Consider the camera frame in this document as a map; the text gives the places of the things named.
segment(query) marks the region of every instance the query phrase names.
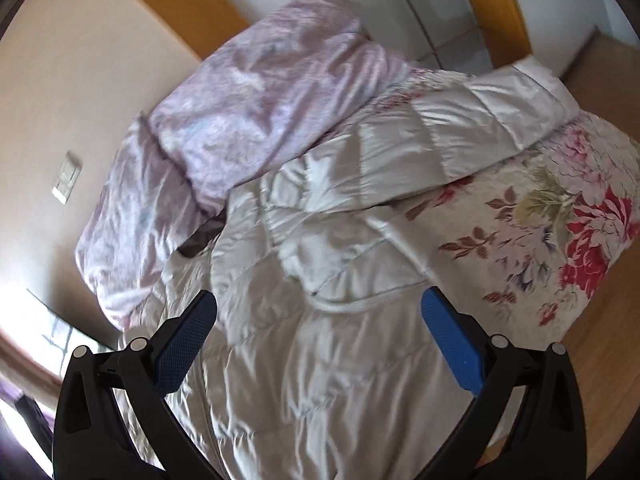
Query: bright window light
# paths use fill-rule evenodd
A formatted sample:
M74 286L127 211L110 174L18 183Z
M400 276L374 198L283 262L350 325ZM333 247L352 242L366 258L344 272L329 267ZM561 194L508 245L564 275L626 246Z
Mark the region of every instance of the bright window light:
M46 474L53 477L53 464L36 442L20 413L16 412L2 399L0 399L0 413L18 443L27 450Z

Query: floral fabric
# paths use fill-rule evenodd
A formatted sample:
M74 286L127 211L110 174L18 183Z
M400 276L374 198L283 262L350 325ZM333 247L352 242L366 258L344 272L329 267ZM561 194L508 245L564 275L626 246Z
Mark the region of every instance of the floral fabric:
M584 112L520 155L396 208L520 344L536 347L564 335L640 233L639 181L640 145Z

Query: bed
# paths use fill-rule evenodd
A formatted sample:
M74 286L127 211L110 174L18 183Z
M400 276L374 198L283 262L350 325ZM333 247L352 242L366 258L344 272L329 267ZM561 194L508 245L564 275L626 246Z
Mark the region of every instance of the bed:
M79 268L125 343L215 293L216 327L167 400L229 478L413 478L470 402L419 295L437 284L519 346L561 339L640 230L639 147L535 60L476 79L416 70L367 42L342 0L270 20L136 122ZM279 59L294 69L271 86L262 63ZM222 154L221 138L235 139ZM225 206L203 251L175 251Z

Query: wooden floor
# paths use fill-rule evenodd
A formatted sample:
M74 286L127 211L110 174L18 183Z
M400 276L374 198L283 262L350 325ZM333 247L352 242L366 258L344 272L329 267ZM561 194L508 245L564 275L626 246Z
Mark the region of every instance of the wooden floor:
M563 79L583 110L640 141L640 50L598 34ZM564 343L584 405L590 475L640 407L640 240L609 271ZM489 448L482 463L501 447Z

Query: beige wall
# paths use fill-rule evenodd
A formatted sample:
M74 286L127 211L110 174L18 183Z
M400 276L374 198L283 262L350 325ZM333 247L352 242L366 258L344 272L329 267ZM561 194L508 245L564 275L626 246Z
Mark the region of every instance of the beige wall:
M3 309L19 308L2 290L20 286L113 340L75 244L132 119L197 63L137 0L25 2L0 41L0 326ZM63 206L51 188L67 151L83 167Z

